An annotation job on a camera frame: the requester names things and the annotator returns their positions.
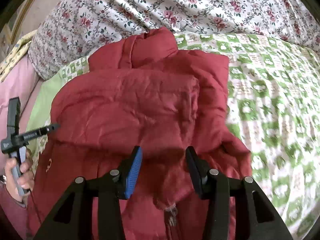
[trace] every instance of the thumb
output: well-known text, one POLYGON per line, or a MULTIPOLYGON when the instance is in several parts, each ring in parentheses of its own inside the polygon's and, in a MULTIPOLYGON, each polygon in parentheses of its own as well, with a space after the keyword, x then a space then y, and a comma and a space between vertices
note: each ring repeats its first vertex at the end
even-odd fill
POLYGON ((5 172, 7 173, 7 171, 10 171, 14 168, 14 166, 16 166, 17 164, 17 160, 16 158, 10 158, 7 160, 6 164, 5 164, 5 172))

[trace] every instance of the bed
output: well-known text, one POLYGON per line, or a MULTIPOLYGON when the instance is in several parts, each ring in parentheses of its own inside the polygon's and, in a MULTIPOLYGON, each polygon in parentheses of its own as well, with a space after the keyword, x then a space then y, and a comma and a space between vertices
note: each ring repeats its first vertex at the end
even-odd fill
MULTIPOLYGON (((252 151, 253 177, 293 238, 311 239, 320 214, 320 26, 300 0, 62 0, 28 51, 47 81, 27 130, 50 123, 55 94, 90 70, 95 49, 161 26, 179 49, 229 57, 228 128, 252 151)), ((30 146, 34 171, 46 141, 30 146)))

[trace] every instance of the metal bolt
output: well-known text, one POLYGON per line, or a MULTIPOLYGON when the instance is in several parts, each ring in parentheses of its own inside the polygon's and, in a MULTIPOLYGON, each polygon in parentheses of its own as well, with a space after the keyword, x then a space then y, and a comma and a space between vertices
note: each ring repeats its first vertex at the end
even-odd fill
POLYGON ((76 178, 76 180, 75 180, 75 182, 77 183, 77 184, 80 184, 80 183, 82 183, 84 181, 84 179, 82 178, 82 177, 78 177, 78 178, 76 178))
POLYGON ((248 182, 248 183, 252 183, 252 182, 253 182, 253 178, 251 178, 251 177, 249 177, 249 176, 245 177, 244 180, 245 180, 246 182, 248 182))
POLYGON ((216 170, 216 169, 211 169, 211 170, 209 170, 209 173, 210 173, 211 175, 218 175, 218 174, 219 174, 219 171, 216 170))
POLYGON ((117 176, 119 174, 119 171, 118 170, 112 170, 110 171, 110 175, 111 176, 117 176))

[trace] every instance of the pink pillow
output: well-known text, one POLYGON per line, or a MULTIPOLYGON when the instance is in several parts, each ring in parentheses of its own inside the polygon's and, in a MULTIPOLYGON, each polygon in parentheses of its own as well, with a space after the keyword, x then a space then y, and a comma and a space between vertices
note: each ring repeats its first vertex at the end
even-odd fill
MULTIPOLYGON (((22 113, 38 80, 38 74, 34 70, 28 56, 25 55, 14 66, 5 80, 0 83, 0 140, 7 137, 9 99, 14 97, 20 98, 22 113)), ((3 168, 6 158, 7 155, 0 153, 0 175, 4 173, 3 168)))

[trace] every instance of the maroon sleeve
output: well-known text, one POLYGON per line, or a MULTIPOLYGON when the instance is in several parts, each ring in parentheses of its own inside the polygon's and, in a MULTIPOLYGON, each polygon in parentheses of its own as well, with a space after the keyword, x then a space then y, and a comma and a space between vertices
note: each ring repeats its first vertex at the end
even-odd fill
POLYGON ((0 183, 0 231, 4 239, 26 239, 27 208, 10 196, 4 184, 0 183))

